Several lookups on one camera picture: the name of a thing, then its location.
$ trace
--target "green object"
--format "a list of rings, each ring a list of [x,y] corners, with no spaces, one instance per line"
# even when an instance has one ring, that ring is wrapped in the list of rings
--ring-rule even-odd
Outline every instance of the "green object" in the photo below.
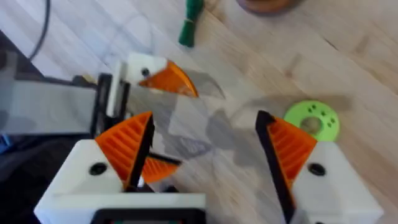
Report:
[[[311,134],[318,141],[334,141],[340,132],[340,121],[336,111],[330,106],[316,101],[305,100],[294,104],[285,114],[285,121],[301,128],[302,123],[307,118],[318,118],[320,129],[315,134]]]
[[[187,47],[194,46],[195,26],[204,5],[204,0],[187,0],[187,17],[178,39],[180,44]]]

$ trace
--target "orange wedge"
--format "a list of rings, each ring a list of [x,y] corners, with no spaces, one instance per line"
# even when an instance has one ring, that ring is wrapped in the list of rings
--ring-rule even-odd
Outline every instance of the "orange wedge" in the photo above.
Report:
[[[188,75],[175,63],[168,61],[167,67],[161,72],[139,82],[140,86],[157,90],[198,97],[198,92]]]

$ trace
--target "white plastic base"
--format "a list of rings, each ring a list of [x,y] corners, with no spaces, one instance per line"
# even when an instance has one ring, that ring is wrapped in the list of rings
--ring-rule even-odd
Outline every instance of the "white plastic base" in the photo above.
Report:
[[[101,175],[90,167],[103,162]],[[199,208],[205,209],[204,194],[122,193],[123,184],[94,140],[76,143],[52,183],[35,207],[43,224],[90,223],[102,208]]]
[[[324,176],[312,174],[308,166],[320,164]],[[373,224],[382,208],[334,142],[318,142],[294,181],[297,206],[291,223]]]

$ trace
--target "brown object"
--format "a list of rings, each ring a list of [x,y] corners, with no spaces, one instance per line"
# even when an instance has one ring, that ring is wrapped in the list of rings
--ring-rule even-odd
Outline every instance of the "brown object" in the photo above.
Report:
[[[297,0],[237,0],[246,10],[257,14],[275,14],[294,6]]]

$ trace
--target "black cable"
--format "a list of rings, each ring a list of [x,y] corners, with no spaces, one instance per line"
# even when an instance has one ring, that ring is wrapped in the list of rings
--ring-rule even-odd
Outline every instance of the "black cable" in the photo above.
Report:
[[[45,36],[47,35],[47,31],[49,30],[50,10],[51,10],[51,0],[45,0],[45,17],[44,17],[42,33],[40,35],[39,41],[36,43],[36,46],[33,49],[31,55],[27,58],[30,62],[33,61],[33,59],[36,57],[37,53],[43,46]]]

